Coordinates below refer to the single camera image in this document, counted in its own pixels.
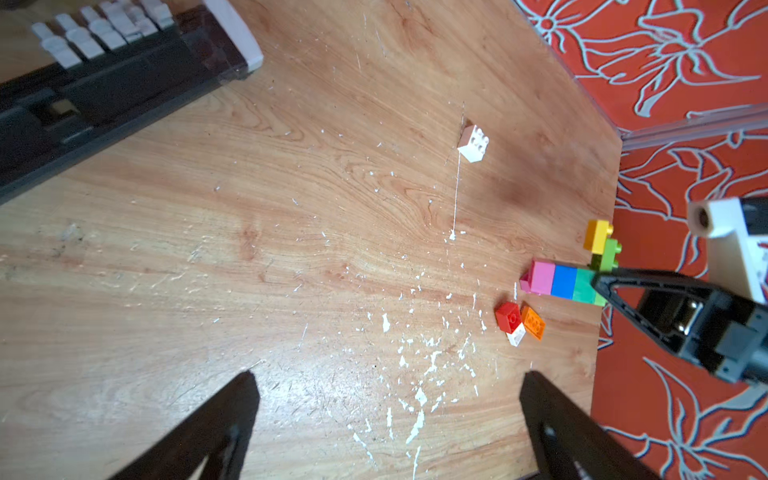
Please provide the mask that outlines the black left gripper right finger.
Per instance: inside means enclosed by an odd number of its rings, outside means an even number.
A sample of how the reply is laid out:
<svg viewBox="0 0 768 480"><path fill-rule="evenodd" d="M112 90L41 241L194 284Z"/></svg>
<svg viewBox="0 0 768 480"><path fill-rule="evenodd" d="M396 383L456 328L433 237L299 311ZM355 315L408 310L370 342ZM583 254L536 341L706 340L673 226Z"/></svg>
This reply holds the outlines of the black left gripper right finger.
<svg viewBox="0 0 768 480"><path fill-rule="evenodd" d="M520 404L537 471L530 479L656 479L542 373L524 375Z"/></svg>

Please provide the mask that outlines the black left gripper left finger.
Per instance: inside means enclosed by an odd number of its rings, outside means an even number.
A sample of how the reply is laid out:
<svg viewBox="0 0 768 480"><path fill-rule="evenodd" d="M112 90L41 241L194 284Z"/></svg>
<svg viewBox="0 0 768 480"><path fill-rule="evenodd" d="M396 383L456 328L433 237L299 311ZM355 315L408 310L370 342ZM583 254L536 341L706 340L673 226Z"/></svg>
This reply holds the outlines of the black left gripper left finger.
<svg viewBox="0 0 768 480"><path fill-rule="evenodd" d="M114 479L238 479L260 394L250 371L236 375Z"/></svg>

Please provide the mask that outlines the blue lego brick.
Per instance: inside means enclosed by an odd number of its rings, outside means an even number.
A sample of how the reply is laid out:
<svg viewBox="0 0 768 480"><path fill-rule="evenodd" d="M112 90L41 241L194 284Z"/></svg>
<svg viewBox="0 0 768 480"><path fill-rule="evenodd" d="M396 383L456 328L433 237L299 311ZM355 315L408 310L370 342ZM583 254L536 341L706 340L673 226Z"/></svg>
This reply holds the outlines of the blue lego brick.
<svg viewBox="0 0 768 480"><path fill-rule="evenodd" d="M571 300L573 298L577 275L577 268L556 265L550 295Z"/></svg>

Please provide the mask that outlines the yellow lego brick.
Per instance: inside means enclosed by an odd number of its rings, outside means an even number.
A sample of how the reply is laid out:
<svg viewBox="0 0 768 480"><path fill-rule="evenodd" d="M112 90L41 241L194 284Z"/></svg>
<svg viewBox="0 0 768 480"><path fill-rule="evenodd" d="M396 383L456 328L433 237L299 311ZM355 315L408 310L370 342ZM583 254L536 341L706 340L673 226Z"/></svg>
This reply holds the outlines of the yellow lego brick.
<svg viewBox="0 0 768 480"><path fill-rule="evenodd" d="M603 255L607 240L612 236L613 225L608 220L590 220L584 240L584 248L593 254Z"/></svg>

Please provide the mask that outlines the lime green long lego brick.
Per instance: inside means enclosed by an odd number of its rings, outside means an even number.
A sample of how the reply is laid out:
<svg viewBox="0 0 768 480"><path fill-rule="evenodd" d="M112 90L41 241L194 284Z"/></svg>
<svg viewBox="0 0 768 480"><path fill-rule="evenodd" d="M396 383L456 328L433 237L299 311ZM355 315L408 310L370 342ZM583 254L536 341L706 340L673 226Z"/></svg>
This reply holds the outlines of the lime green long lego brick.
<svg viewBox="0 0 768 480"><path fill-rule="evenodd" d="M610 272L619 267L618 255L622 251L622 245L613 238L608 238L605 242L602 254L593 254L590 268L600 272Z"/></svg>

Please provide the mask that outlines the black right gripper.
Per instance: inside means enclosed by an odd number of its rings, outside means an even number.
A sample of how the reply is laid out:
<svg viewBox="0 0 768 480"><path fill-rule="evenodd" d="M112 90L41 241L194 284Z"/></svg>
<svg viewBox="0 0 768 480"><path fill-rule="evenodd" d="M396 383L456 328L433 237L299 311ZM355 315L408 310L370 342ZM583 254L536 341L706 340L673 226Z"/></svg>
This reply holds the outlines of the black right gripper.
<svg viewBox="0 0 768 480"><path fill-rule="evenodd" d="M767 306L672 271L616 268L592 287L670 354L727 383L767 382Z"/></svg>

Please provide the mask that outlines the magenta lego brick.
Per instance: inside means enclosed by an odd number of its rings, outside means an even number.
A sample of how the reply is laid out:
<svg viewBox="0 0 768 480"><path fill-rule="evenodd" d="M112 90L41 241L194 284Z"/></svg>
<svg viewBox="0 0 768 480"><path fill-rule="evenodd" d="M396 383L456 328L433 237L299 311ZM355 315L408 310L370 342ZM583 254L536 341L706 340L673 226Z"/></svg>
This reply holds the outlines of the magenta lego brick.
<svg viewBox="0 0 768 480"><path fill-rule="evenodd" d="M552 262L540 259L533 259L530 268L520 278L520 288L525 293L536 295L550 295L556 265Z"/></svg>

